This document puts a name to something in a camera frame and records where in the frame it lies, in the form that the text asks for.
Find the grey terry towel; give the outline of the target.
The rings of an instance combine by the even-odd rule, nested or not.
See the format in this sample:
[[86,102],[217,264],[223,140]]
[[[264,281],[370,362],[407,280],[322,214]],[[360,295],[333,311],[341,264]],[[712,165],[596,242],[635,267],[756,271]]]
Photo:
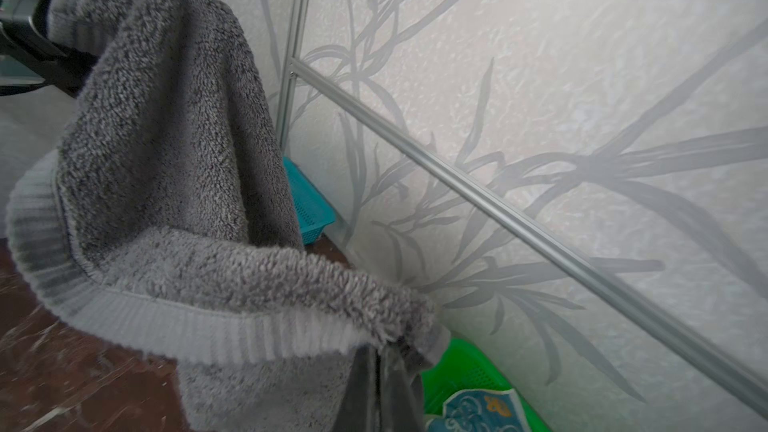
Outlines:
[[97,57],[7,206],[13,260],[69,326],[177,363],[197,431],[327,431],[354,352],[409,384],[450,335],[415,290],[308,253],[268,102],[220,0],[51,0]]

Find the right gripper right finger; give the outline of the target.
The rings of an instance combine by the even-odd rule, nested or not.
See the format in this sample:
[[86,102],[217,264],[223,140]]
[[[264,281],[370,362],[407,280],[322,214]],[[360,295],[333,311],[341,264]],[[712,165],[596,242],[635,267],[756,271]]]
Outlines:
[[388,345],[379,354],[379,430],[424,432],[423,411],[398,347]]

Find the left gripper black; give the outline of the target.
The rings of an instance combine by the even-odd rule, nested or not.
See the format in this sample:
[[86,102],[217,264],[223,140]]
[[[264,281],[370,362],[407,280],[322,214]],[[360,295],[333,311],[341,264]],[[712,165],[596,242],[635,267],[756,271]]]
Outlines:
[[79,93],[95,63],[87,53],[51,42],[51,0],[1,0],[1,94],[12,96],[54,86]]

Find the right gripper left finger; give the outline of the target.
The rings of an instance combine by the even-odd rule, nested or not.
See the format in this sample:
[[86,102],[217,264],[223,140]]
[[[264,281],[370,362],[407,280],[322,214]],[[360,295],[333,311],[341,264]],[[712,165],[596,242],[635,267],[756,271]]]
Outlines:
[[374,432],[379,422],[379,356],[372,346],[358,348],[333,432]]

